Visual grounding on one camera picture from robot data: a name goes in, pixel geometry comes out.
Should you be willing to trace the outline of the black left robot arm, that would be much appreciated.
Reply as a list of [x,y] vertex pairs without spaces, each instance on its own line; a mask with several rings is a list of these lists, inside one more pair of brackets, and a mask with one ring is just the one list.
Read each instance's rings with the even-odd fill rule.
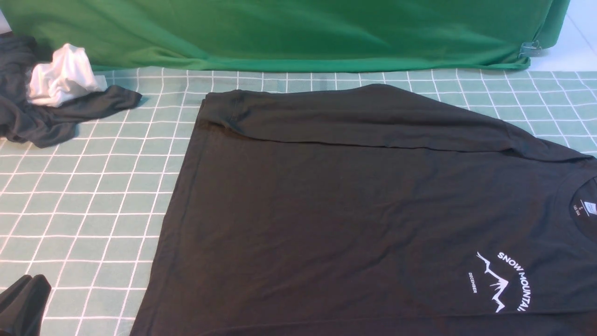
[[40,335],[51,285],[42,274],[24,275],[0,294],[0,334]]

